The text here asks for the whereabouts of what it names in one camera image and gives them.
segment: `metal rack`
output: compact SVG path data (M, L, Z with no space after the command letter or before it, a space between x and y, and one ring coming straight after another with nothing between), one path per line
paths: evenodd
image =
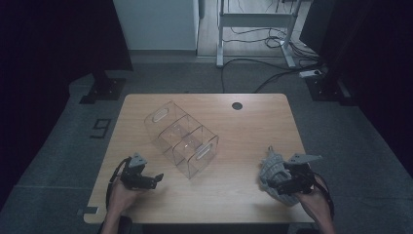
M300 10L301 0L297 0L297 4L291 13L274 13L274 14L234 14L225 13L225 0L220 0L220 12L218 22L218 43L216 47L216 66L224 65L224 43L223 30L224 27L285 27L287 29L284 40L281 41L282 53L289 67L295 67L295 62L292 59L291 52L288 48L291 39L292 30L297 21L298 11Z

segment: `black cable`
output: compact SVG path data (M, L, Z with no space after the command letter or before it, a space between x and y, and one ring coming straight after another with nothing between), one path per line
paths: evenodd
M128 157L124 159L119 166L115 169L115 172L113 172L112 177L109 179L109 183L107 184L107 189L106 189L106 209L109 207L109 200L110 200L110 195L112 194L112 184L113 181L115 181L115 178L118 176L118 172L121 169L122 165L124 165L128 160L130 160L131 157Z
M270 9L270 7L273 6L273 4L274 4L274 0L271 1L270 6L268 6L267 10L265 10L265 13L267 13L268 9Z
M325 201L327 202L328 207L330 208L331 219L334 219L334 215L335 215L335 212L334 212L334 203L333 203L333 200L331 199L330 192L329 192L330 190L328 189L327 183L325 182L324 178L323 178L321 175L319 175L319 174L316 174L316 173L314 173L314 172L311 172L314 176L318 176L318 177L321 179L322 183L324 183L324 185L325 185L325 188L324 188L324 186L322 186L321 184L319 184L319 183L316 181L315 178L311 178L311 177L309 177L309 176L307 176L307 175L304 175L304 174L301 174L301 173L297 173L297 172L295 172L295 173L296 173L297 175L299 175L299 176L302 176L303 178L305 178L306 180L308 180L309 182L311 182L316 188L319 189L319 191L321 192L322 196L325 198Z
M278 73L278 74L275 74L275 75L271 76L270 78L268 78L264 83L262 83L262 84L253 92L254 94L257 94L257 93L258 93L262 88L264 88L266 85L268 85L268 84L270 84L270 83L272 83L272 82L274 82L274 81L277 82L283 75L291 74L291 73L294 73L294 72L299 72L299 71L302 71L302 70L305 70L305 69L309 69L309 68L319 67L319 66L322 65L322 61L319 61L319 62L317 62L317 63L315 63L315 64L308 65L308 66L301 67L301 68L289 68L289 67L282 67L282 66L279 66L279 65L271 64L271 63L269 63L269 62L262 61L262 60L257 60L257 59L251 59L251 58L235 58L235 59L232 59L232 60L227 61L227 62L224 63L224 65L221 67L222 94L225 94L224 68L225 68L228 64L230 64L230 63L232 63L232 62L234 62L234 61L240 61L240 60L259 62L259 63L263 63L263 64L266 64L266 65L273 66L273 67L278 68L278 69L286 70L286 72Z

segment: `black device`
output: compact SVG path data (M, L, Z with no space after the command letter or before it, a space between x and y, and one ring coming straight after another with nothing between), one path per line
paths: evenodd
M291 179L285 181L275 181L267 179L268 185L277 189L279 195L291 195L297 192L311 193L312 186L316 180L309 164L287 164L284 168L291 174Z
M164 177L164 174L159 174L155 177L143 176L142 171L147 162L139 154L135 154L133 158L127 158L125 163L121 174L121 181L128 189L155 189L158 182Z
M155 189L158 182L164 177L164 174L159 174L155 177L143 176L142 172L147 162L139 153L134 153L133 157L128 157L119 164L113 176L110 178L106 191L106 208L109 205L110 194L112 193L112 183L124 164L125 166L120 174L120 180L127 189Z
M291 177L283 181L267 179L268 186L275 188L279 195L288 196L299 192L309 194L313 191L313 186L315 186L321 191L327 201L328 207L330 208L331 218L333 218L334 203L331 199L330 193L328 192L328 187L325 189L321 184L319 184L316 181L315 175L322 179L325 186L327 186L327 184L320 175L311 170L310 164L296 163L294 160L290 160L289 162L283 162L283 167L291 175Z

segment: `cable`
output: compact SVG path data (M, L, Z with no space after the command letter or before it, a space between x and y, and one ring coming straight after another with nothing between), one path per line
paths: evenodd
M268 12L268 9L270 9L270 7L271 7L271 6L273 6L273 4L274 4L274 0L272 0L272 1L271 1L270 6L268 6L267 10L265 10L265 13L267 13L267 12Z
M257 59L251 59L251 58L234 58L234 59L229 60L229 61L227 61L226 63L224 63L224 65L223 65L222 68L221 68L222 94L225 94L225 82L224 82L224 69L225 69L225 67L226 67L228 64L230 64L230 63L232 63L232 62L234 62L234 61L240 61L240 60L259 62L259 63L263 63L263 64L266 64L266 65L269 65L269 66L273 66L273 67L278 68L278 69L286 70L285 72L275 74L275 75L271 76L270 78L268 78L264 83L262 83L262 84L253 92L254 94L257 94L258 92L260 92L266 85L268 85L268 84L270 84L270 83L272 83L272 82L277 82L283 75L291 74L291 73L295 73L295 72L299 72L299 71L302 71L302 70L305 70L305 69L308 69L308 68L314 68L314 67L322 66L322 61L319 61L319 62L317 62L317 63L315 63L315 64L311 64L311 65L308 65L308 66L304 66L304 67L301 67L301 68L289 68L289 67L282 67L282 66L279 66L279 65L271 64L271 63L269 63L269 62L262 61L262 60L257 60Z

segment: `clear plastic box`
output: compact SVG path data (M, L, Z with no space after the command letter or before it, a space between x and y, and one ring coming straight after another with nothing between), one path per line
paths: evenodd
M151 141L188 178L216 155L219 137L173 101L145 118Z

